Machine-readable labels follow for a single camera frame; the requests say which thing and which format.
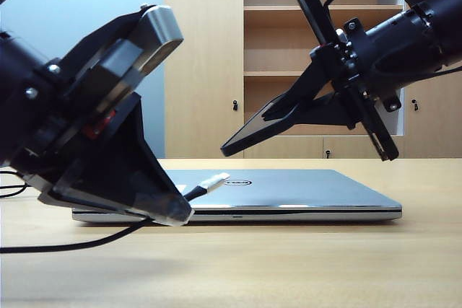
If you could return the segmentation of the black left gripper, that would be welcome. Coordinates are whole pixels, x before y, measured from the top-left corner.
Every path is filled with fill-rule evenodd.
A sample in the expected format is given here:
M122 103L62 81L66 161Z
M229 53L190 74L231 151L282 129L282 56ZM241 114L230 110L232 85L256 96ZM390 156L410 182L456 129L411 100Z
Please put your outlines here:
M6 163L45 204L181 226L190 203L144 139L142 12L98 28L63 58L6 36Z

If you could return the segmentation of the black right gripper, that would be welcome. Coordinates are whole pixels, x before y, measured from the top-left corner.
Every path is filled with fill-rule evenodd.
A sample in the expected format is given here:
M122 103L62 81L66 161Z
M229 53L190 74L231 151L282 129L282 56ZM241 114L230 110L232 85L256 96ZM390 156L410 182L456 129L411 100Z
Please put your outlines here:
M346 126L352 130L361 123L383 161L397 158L398 149L360 80L355 52L339 38L320 0L297 1L320 45L310 54L309 67L285 93L270 102L262 118L281 119L278 132L299 124Z

